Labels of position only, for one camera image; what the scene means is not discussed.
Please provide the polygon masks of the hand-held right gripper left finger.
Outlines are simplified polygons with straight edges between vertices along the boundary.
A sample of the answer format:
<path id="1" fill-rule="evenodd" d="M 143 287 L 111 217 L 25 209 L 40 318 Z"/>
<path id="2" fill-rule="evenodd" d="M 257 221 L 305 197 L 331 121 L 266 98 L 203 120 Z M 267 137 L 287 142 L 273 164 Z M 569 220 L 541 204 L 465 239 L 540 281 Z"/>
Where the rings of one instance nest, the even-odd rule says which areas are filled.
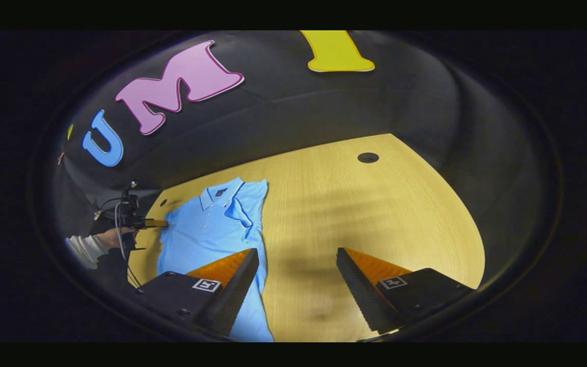
<path id="1" fill-rule="evenodd" d="M 186 274 L 167 271 L 137 288 L 133 300 L 179 329 L 228 337 L 258 266 L 257 249 L 244 249 Z"/>

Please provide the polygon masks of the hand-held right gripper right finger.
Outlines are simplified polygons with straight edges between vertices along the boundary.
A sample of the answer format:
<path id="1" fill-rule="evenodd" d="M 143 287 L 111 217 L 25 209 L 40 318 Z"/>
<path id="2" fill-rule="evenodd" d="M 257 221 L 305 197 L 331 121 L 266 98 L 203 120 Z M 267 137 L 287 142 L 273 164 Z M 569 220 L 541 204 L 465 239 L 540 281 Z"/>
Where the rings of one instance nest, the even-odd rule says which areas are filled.
<path id="1" fill-rule="evenodd" d="M 337 249 L 336 267 L 378 334 L 417 325 L 475 291 L 438 270 L 408 270 L 350 248 Z"/>

